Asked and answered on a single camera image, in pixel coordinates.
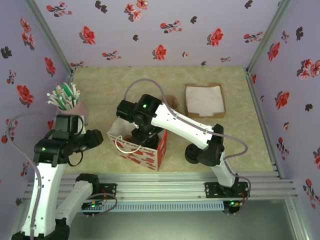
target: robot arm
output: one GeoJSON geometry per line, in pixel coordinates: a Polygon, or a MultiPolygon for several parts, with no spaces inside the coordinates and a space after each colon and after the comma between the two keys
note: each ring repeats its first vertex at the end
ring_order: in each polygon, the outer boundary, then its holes
{"type": "Polygon", "coordinates": [[[162,129],[167,129],[188,139],[193,144],[189,145],[186,149],[186,159],[193,164],[202,163],[211,167],[218,178],[218,183],[223,187],[232,188],[238,179],[229,172],[226,166],[223,138],[206,133],[206,131],[213,130],[214,132],[223,134],[223,127],[218,124],[214,127],[205,125],[174,110],[172,111],[180,118],[183,118],[185,122],[177,119],[176,115],[172,115],[161,100],[144,94],[138,103],[122,100],[117,107],[116,115],[135,124],[136,129],[132,131],[132,137],[142,146],[151,142],[152,138],[162,129]],[[204,132],[186,122],[197,125],[204,132]]]}
{"type": "MultiPolygon", "coordinates": [[[[36,210],[34,237],[37,240],[67,240],[70,225],[82,203],[92,194],[98,193],[97,175],[81,174],[74,184],[73,190],[57,208],[57,198],[61,178],[73,153],[84,152],[95,148],[103,141],[99,130],[86,131],[79,123],[80,116],[58,115],[52,139],[49,136],[41,139],[34,147],[33,161],[41,175],[41,195],[36,210]]],[[[29,211],[20,232],[12,236],[12,240],[30,239],[31,216],[35,208],[38,192],[37,175],[29,211]]]]}

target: purple wall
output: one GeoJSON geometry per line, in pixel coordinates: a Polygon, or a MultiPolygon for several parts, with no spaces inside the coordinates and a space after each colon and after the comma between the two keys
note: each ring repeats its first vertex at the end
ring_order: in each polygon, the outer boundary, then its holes
{"type": "Polygon", "coordinates": [[[318,0],[293,1],[252,71],[281,167],[294,180],[314,239],[320,236],[319,9],[318,0]]]}
{"type": "Polygon", "coordinates": [[[67,71],[22,1],[1,3],[0,29],[0,239],[7,240],[18,211],[16,200],[24,196],[34,173],[27,160],[6,142],[6,119],[26,112],[49,115],[20,118],[11,126],[13,141],[33,158],[34,145],[49,130],[48,121],[56,113],[55,107],[45,103],[46,93],[65,81],[67,71]],[[46,65],[45,57],[53,66],[46,65]]]}
{"type": "Polygon", "coordinates": [[[279,1],[251,1],[250,5],[246,4],[248,0],[159,0],[147,1],[144,6],[137,0],[101,0],[98,8],[95,0],[36,3],[72,64],[200,66],[206,62],[207,66],[247,66],[279,1]],[[126,10],[128,3],[134,8],[132,12],[126,10]],[[215,32],[213,41],[208,41],[215,32]]]}

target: floor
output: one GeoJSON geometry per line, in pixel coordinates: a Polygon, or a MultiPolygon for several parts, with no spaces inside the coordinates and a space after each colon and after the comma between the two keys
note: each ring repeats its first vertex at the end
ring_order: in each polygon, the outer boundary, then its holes
{"type": "MultiPolygon", "coordinates": [[[[89,110],[87,129],[99,129],[104,142],[84,153],[82,163],[67,167],[67,174],[77,173],[152,173],[153,170],[118,156],[107,132],[117,119],[116,108],[123,99],[125,90],[137,79],[149,78],[157,81],[165,94],[175,95],[184,112],[186,84],[221,83],[225,98],[224,118],[197,118],[196,121],[214,126],[221,124],[224,133],[244,140],[248,152],[228,160],[236,172],[272,171],[267,148],[259,125],[243,68],[240,66],[206,67],[86,67],[78,68],[73,82],[81,91],[80,99],[89,110]]],[[[127,100],[137,102],[142,94],[160,98],[160,91],[149,82],[138,83],[128,93],[127,100]]],[[[184,138],[169,132],[167,150],[159,172],[211,172],[201,164],[189,164],[185,160],[185,149],[190,144],[184,138]]],[[[226,155],[239,153],[244,148],[233,140],[224,140],[226,155]]],[[[70,160],[77,163],[79,154],[70,160]]]]}
{"type": "Polygon", "coordinates": [[[249,201],[236,217],[221,211],[107,213],[76,218],[69,240],[295,240],[282,201],[249,201]]]}

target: table surface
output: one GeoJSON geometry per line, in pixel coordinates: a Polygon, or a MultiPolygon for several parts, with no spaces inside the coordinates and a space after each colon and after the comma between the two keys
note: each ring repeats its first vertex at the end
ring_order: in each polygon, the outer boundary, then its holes
{"type": "MultiPolygon", "coordinates": [[[[241,66],[187,66],[187,67],[86,67],[76,69],[73,82],[80,90],[80,99],[89,110],[87,130],[102,132],[103,143],[84,152],[84,158],[76,167],[68,166],[65,173],[152,173],[153,170],[138,165],[117,155],[107,132],[117,119],[116,108],[124,97],[127,87],[135,80],[148,78],[157,81],[165,94],[174,95],[180,103],[180,111],[185,113],[186,84],[206,86],[221,83],[226,115],[224,118],[196,118],[207,125],[220,124],[224,133],[245,141],[249,147],[246,154],[228,159],[236,172],[269,172],[272,165],[251,98],[246,77],[241,66]]],[[[161,93],[151,82],[140,82],[128,93],[127,100],[137,102],[142,94],[160,98],[161,93]]],[[[167,151],[159,172],[193,173],[211,172],[210,167],[190,164],[185,159],[185,149],[190,144],[186,139],[169,132],[167,151]]],[[[231,155],[244,150],[234,141],[224,139],[225,153],[231,155]]],[[[80,154],[71,156],[75,164],[80,154]]]]}

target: pen holder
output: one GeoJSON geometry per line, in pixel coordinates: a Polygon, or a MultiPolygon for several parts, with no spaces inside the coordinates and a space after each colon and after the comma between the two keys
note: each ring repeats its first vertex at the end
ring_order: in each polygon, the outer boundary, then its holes
{"type": "Polygon", "coordinates": [[[84,116],[84,125],[88,125],[88,120],[89,120],[89,111],[86,108],[86,106],[79,100],[77,105],[75,105],[74,108],[70,110],[62,110],[59,108],[59,111],[61,114],[70,114],[70,115],[83,115],[84,116]]]}

